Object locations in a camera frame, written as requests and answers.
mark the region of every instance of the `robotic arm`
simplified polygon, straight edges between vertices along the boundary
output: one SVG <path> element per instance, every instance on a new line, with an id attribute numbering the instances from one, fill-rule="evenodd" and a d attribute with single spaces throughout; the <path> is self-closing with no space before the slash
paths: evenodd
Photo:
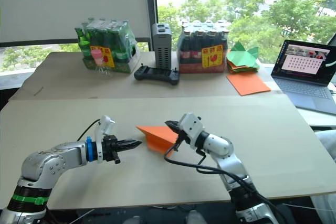
<path id="1" fill-rule="evenodd" d="M 117 152 L 136 148 L 140 141 L 118 141 L 110 135 L 115 122 L 104 115 L 95 130 L 96 142 L 63 143 L 47 151 L 34 152 L 22 164 L 22 174 L 14 194 L 0 216 L 0 224 L 39 223 L 46 213 L 46 204 L 58 178 L 67 170 L 84 166 L 97 160 L 98 163 L 120 163 Z"/>
<path id="2" fill-rule="evenodd" d="M 179 122 L 167 121 L 166 124 L 178 134 L 175 149 L 185 140 L 192 149 L 196 149 L 198 154 L 205 157 L 202 150 L 207 152 L 221 170 L 236 175 L 238 179 L 248 185 L 248 188 L 255 191 L 252 179 L 240 159 L 235 155 L 232 142 L 229 139 L 205 132 L 200 118 L 197 118 L 193 113 L 184 114 Z M 241 223 L 279 223 L 270 207 L 257 194 L 251 193 L 251 190 L 247 190 L 241 185 L 242 183 L 231 176 L 220 174 L 220 177 L 231 196 L 231 201 L 236 208 L 236 215 Z"/>

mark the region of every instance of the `green bottle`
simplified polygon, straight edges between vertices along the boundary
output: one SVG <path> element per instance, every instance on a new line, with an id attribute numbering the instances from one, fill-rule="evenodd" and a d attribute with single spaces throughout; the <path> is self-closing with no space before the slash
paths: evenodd
<path id="1" fill-rule="evenodd" d="M 81 42 L 81 41 L 87 41 L 87 38 L 85 37 L 84 33 L 83 33 L 83 30 L 81 27 L 75 27 L 75 31 L 77 33 L 77 37 L 78 37 L 78 42 Z"/>

